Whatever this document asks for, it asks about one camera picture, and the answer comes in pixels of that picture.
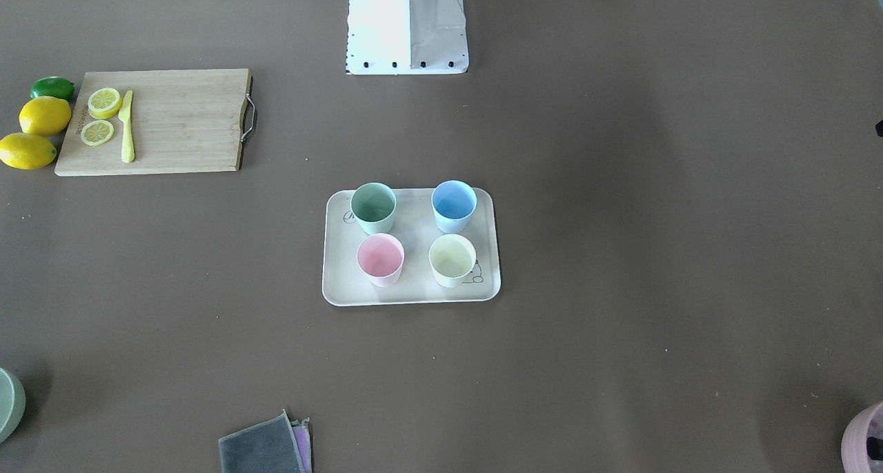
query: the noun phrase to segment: cutting board handle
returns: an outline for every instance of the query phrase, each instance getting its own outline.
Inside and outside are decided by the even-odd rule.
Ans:
[[[246,101],[248,101],[249,105],[252,106],[252,120],[249,122],[248,130],[246,130],[246,118],[242,117],[242,137],[239,138],[239,143],[245,143],[246,138],[249,134],[252,133],[252,130],[255,129],[255,121],[258,115],[258,108],[255,108],[255,102],[252,101],[252,95],[246,92]]]

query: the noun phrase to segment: citrus fruit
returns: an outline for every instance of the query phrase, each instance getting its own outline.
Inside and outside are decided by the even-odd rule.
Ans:
[[[31,99],[40,96],[70,100],[73,97],[73,81],[62,77],[41,78],[31,86]]]
[[[19,132],[0,139],[0,161],[13,168],[42,168],[52,162],[56,153],[48,138],[35,134]]]
[[[54,136],[64,130],[69,121],[69,103],[51,96],[29,100],[19,113],[21,131],[35,136]]]
[[[113,138],[113,123],[107,120],[87,123],[79,132],[79,140],[86,145],[101,145],[111,138]]]
[[[89,115],[95,120],[107,120],[119,111],[119,106],[123,105],[123,98],[119,96],[119,90],[104,87],[95,90],[89,96]]]

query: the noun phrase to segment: towel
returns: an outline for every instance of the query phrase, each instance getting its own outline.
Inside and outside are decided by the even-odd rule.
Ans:
[[[221,473],[312,473],[310,419],[279,416],[218,439]]]

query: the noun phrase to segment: cutting board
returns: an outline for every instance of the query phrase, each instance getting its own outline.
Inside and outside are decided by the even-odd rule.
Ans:
[[[236,171],[242,158],[249,70],[101,71],[80,83],[67,132],[58,154],[60,177],[104,174]],[[108,142],[86,145],[79,132],[92,117],[88,99],[113,87],[121,96],[132,90],[132,140],[135,161],[121,158],[123,123],[110,121]]]

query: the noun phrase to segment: knife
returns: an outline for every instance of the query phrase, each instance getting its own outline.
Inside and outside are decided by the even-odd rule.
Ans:
[[[120,106],[119,120],[123,122],[123,162],[135,161],[135,144],[132,142],[132,90],[123,96],[123,105]]]

